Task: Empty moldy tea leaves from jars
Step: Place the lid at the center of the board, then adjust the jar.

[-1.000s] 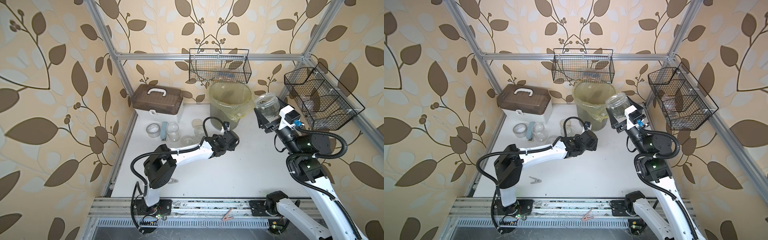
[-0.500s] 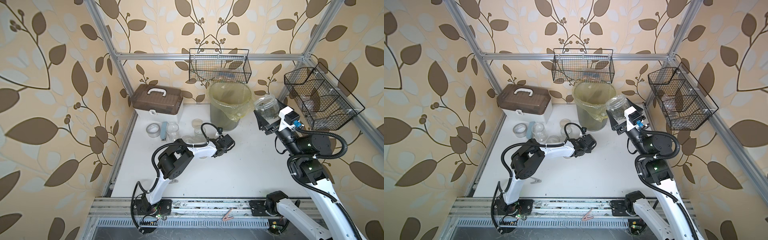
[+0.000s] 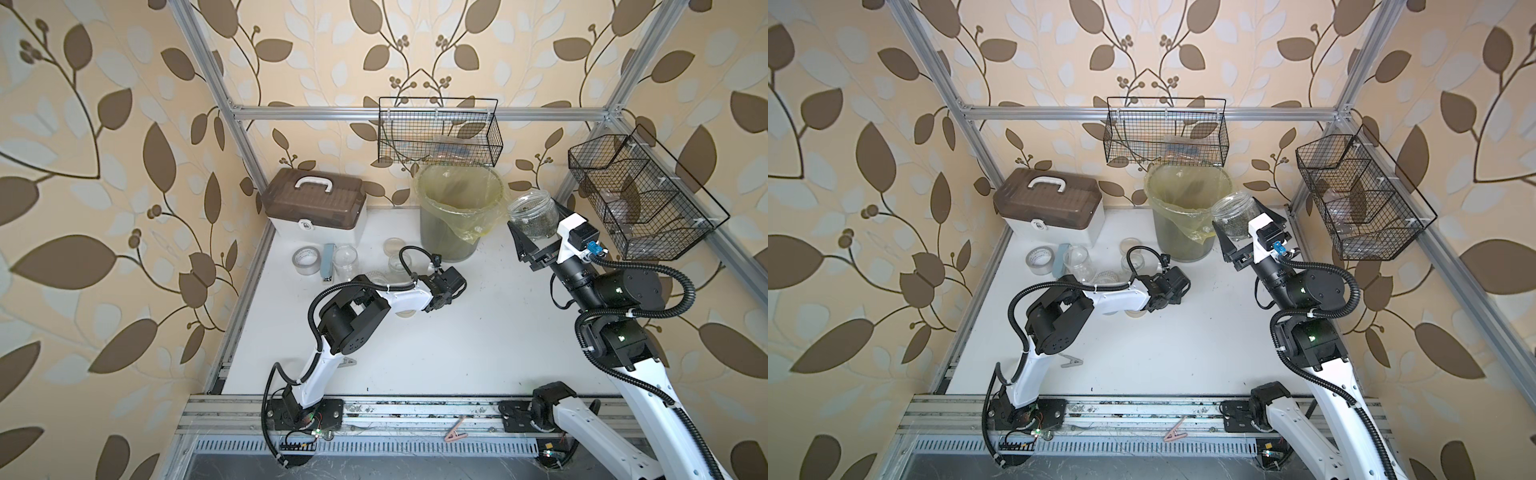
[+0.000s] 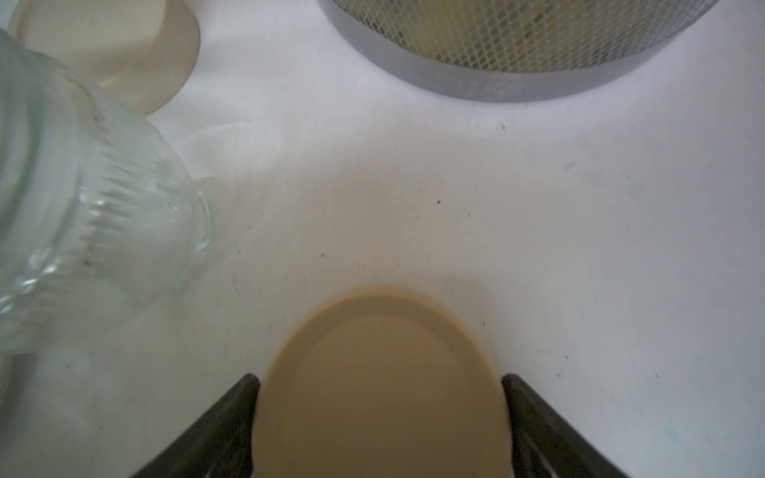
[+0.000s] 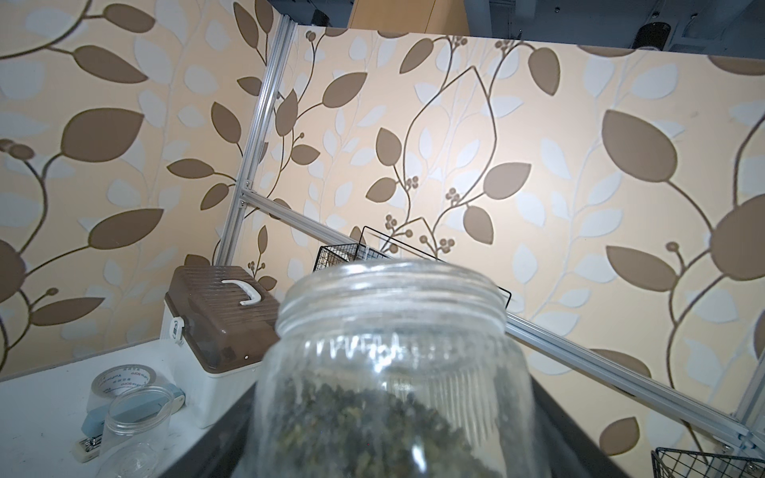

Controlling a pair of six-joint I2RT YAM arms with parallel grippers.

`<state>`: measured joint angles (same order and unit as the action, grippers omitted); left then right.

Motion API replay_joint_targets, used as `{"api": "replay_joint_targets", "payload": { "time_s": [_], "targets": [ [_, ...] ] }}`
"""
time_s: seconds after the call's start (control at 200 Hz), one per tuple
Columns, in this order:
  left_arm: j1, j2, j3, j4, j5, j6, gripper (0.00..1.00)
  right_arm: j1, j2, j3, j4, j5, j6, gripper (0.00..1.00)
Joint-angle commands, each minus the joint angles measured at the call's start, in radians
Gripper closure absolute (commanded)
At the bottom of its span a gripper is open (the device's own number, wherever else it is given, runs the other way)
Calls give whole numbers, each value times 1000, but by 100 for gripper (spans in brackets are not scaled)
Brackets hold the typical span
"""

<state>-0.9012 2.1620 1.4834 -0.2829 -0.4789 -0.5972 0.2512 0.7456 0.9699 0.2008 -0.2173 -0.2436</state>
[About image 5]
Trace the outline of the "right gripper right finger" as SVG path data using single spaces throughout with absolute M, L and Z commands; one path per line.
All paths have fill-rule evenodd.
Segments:
M 629 475 L 587 436 L 547 390 L 532 378 L 536 444 L 551 477 L 628 478 Z

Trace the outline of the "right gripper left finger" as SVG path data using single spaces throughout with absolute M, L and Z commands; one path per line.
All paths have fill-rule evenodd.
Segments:
M 243 477 L 240 461 L 251 426 L 256 390 L 256 384 L 251 386 L 161 477 Z

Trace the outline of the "clear jar with tea leaves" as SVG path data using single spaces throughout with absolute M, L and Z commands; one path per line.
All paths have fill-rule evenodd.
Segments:
M 153 477 L 165 454 L 173 395 L 161 386 L 116 398 L 105 420 L 97 477 Z

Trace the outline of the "jar with beige lid back-right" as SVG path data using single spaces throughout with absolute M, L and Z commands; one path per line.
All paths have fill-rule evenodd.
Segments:
M 428 260 L 312 273 L 255 388 L 246 477 L 547 477 L 532 380 L 487 277 Z

